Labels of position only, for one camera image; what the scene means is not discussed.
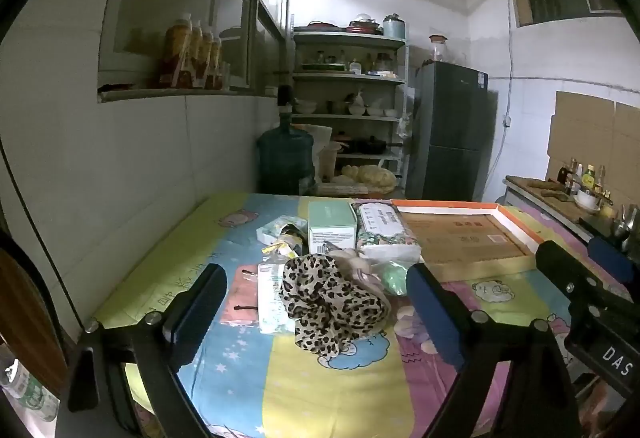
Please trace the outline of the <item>green water jug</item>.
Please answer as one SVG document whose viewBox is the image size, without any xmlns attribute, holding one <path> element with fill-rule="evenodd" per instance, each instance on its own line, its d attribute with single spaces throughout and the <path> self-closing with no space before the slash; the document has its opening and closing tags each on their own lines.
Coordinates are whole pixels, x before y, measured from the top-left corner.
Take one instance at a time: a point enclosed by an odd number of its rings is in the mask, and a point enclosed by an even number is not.
<svg viewBox="0 0 640 438">
<path fill-rule="evenodd" d="M 311 195 L 316 187 L 314 139 L 292 123 L 293 88 L 278 87 L 279 124 L 257 139 L 257 191 L 267 195 Z"/>
</svg>

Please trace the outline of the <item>metal kitchen shelf rack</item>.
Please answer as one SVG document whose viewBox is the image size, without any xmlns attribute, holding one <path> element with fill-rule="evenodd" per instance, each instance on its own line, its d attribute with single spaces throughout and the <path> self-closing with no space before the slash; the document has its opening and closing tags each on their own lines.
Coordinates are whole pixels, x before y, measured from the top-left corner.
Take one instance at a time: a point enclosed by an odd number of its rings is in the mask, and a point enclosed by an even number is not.
<svg viewBox="0 0 640 438">
<path fill-rule="evenodd" d="M 376 165 L 405 188 L 409 165 L 409 39 L 405 21 L 359 15 L 347 26 L 311 21 L 292 31 L 294 119 L 325 126 L 321 180 Z"/>
</svg>

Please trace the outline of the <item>kitchen counter with bottles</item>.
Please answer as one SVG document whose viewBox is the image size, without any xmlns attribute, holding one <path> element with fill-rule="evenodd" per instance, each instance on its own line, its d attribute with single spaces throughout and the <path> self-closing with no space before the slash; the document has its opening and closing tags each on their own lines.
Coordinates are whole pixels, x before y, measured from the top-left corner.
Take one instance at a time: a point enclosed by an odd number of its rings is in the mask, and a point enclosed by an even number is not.
<svg viewBox="0 0 640 438">
<path fill-rule="evenodd" d="M 594 236 L 610 238 L 631 261 L 638 264 L 639 230 L 624 232 L 619 238 L 615 238 L 613 226 L 614 219 L 622 213 L 623 206 L 626 206 L 626 213 L 629 213 L 634 205 L 639 205 L 639 165 L 624 166 L 622 178 L 614 180 L 613 201 L 602 200 L 600 203 L 597 200 L 593 209 L 581 206 L 555 180 L 562 162 L 551 159 L 550 165 L 551 174 L 546 179 L 506 175 L 506 202 L 533 206 L 555 219 L 582 241 L 588 242 Z"/>
</svg>

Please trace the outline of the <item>floral tissue pack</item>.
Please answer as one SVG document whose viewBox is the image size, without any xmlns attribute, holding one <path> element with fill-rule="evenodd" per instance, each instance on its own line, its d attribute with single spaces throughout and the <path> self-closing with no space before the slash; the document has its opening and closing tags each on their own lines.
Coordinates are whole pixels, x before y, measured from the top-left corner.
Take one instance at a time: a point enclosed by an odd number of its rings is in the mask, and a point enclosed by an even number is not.
<svg viewBox="0 0 640 438">
<path fill-rule="evenodd" d="M 352 203 L 357 220 L 356 250 L 370 262 L 417 263 L 420 243 L 400 216 L 398 208 L 387 201 Z"/>
</svg>

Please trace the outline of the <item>steel kettle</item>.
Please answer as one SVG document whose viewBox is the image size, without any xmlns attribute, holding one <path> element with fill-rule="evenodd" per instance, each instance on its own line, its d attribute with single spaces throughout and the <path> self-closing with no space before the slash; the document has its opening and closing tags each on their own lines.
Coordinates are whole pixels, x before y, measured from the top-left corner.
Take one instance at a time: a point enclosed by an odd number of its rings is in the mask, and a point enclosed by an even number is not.
<svg viewBox="0 0 640 438">
<path fill-rule="evenodd" d="M 625 239 L 639 234 L 639 206 L 638 204 L 623 204 L 612 222 L 612 236 L 615 239 Z"/>
</svg>

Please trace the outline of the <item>small white tissue pack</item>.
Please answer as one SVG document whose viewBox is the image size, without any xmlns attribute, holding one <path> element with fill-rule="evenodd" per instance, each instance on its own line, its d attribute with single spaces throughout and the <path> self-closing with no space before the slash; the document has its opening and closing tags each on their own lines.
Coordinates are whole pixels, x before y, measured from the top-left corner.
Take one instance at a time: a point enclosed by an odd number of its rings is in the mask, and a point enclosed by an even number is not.
<svg viewBox="0 0 640 438">
<path fill-rule="evenodd" d="M 297 216 L 282 215 L 256 229 L 257 240 L 265 245 L 271 245 L 280 237 L 280 234 L 286 226 L 294 226 L 303 235 L 307 233 L 307 221 L 305 218 Z"/>
</svg>

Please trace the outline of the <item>leopard print scarf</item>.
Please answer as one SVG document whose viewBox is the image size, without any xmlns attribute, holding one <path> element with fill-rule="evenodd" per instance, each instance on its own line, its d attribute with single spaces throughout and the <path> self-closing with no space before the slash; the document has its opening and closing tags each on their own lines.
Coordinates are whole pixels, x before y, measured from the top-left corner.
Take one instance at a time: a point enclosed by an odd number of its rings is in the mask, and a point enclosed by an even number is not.
<svg viewBox="0 0 640 438">
<path fill-rule="evenodd" d="M 280 295 L 295 321 L 296 346 L 328 362 L 356 340 L 380 333 L 390 317 L 386 295 L 376 295 L 345 278 L 327 254 L 287 261 Z"/>
</svg>

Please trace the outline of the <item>cardboard wall sheets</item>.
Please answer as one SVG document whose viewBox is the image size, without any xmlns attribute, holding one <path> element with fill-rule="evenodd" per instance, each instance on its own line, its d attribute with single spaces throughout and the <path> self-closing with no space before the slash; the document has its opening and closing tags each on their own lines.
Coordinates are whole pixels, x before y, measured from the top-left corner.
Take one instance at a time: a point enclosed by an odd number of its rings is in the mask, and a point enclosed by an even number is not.
<svg viewBox="0 0 640 438">
<path fill-rule="evenodd" d="M 638 203 L 640 111 L 612 100 L 559 92 L 551 117 L 547 176 L 570 161 L 604 169 L 603 188 L 615 205 Z"/>
</svg>

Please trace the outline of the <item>dark grey refrigerator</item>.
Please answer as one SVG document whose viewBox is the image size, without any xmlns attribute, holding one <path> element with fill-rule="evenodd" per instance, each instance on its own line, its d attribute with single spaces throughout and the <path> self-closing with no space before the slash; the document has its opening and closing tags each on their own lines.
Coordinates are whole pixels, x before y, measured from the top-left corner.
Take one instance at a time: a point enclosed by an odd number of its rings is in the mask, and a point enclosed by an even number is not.
<svg viewBox="0 0 640 438">
<path fill-rule="evenodd" d="M 496 97 L 488 75 L 435 61 L 416 73 L 405 195 L 471 201 L 486 176 Z"/>
</svg>

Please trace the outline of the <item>yellow dried food bag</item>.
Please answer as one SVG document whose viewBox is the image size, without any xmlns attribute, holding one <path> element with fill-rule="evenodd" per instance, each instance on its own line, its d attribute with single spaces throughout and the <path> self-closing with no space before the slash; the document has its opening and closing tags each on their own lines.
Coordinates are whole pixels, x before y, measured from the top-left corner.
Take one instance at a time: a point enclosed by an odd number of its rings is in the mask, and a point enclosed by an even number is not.
<svg viewBox="0 0 640 438">
<path fill-rule="evenodd" d="M 374 164 L 345 165 L 342 174 L 373 192 L 390 193 L 397 186 L 397 178 L 389 169 Z"/>
</svg>

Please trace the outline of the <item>orange drink bottles row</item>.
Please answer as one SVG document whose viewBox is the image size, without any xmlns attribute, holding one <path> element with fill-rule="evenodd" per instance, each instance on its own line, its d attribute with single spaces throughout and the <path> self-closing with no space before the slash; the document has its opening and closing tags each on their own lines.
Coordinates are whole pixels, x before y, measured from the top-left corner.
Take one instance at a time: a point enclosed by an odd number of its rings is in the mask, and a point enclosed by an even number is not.
<svg viewBox="0 0 640 438">
<path fill-rule="evenodd" d="M 156 71 L 160 87 L 221 91 L 224 87 L 221 39 L 210 27 L 183 13 L 165 32 Z"/>
</svg>

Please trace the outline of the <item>orange rimmed cardboard tray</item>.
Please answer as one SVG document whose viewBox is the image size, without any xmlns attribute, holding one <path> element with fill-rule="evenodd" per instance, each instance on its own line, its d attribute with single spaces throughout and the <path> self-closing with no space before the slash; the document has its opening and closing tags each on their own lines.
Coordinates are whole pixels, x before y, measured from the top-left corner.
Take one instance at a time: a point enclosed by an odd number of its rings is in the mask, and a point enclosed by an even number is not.
<svg viewBox="0 0 640 438">
<path fill-rule="evenodd" d="M 536 267 L 544 239 L 496 203 L 396 200 L 440 282 L 485 280 Z"/>
</svg>

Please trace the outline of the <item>mint green carton box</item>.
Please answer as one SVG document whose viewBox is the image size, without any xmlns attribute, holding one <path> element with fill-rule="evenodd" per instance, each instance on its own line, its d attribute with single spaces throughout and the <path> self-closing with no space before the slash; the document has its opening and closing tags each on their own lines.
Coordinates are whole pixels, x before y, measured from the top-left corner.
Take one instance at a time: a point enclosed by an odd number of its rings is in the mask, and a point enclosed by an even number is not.
<svg viewBox="0 0 640 438">
<path fill-rule="evenodd" d="M 307 221 L 310 253 L 326 253 L 331 245 L 342 250 L 356 247 L 357 218 L 347 201 L 311 200 Z"/>
</svg>

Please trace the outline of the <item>pink towel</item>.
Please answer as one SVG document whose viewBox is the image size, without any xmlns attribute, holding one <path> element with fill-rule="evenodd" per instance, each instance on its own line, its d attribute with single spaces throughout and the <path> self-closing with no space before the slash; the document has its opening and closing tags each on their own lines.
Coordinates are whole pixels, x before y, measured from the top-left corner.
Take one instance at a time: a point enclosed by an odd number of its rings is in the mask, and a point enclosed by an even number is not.
<svg viewBox="0 0 640 438">
<path fill-rule="evenodd" d="M 220 317 L 229 327 L 258 325 L 257 266 L 243 265 L 235 270 L 227 300 Z"/>
</svg>

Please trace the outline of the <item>green cloth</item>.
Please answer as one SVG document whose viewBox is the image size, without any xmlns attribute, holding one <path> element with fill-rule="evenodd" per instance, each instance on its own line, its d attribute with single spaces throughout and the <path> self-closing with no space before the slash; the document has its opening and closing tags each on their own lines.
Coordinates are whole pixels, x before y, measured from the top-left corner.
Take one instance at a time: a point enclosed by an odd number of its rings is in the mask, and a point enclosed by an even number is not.
<svg viewBox="0 0 640 438">
<path fill-rule="evenodd" d="M 394 296 L 407 295 L 407 273 L 411 265 L 398 262 L 386 262 L 378 265 L 376 275 L 385 290 Z"/>
</svg>

